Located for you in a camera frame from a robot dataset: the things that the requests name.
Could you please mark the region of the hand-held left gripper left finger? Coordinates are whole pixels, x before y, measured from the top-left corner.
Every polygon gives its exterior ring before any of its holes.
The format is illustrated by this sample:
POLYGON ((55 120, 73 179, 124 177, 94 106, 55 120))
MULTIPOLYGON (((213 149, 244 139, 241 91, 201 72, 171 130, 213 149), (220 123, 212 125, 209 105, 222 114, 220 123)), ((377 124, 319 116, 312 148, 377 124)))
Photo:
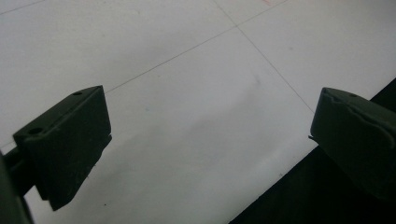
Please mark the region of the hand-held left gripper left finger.
POLYGON ((20 195, 36 187, 56 211, 70 203, 110 143, 104 88, 76 91, 13 134, 12 179, 20 195))

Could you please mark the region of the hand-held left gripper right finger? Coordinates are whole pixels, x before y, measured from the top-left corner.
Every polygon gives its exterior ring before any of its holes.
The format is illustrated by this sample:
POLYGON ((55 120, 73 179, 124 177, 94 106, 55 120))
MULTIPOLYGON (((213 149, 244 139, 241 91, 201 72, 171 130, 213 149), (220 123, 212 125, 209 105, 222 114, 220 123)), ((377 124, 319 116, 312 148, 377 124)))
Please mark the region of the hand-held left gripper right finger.
POLYGON ((358 188, 396 201, 396 112, 354 93, 324 88, 310 132, 358 188))

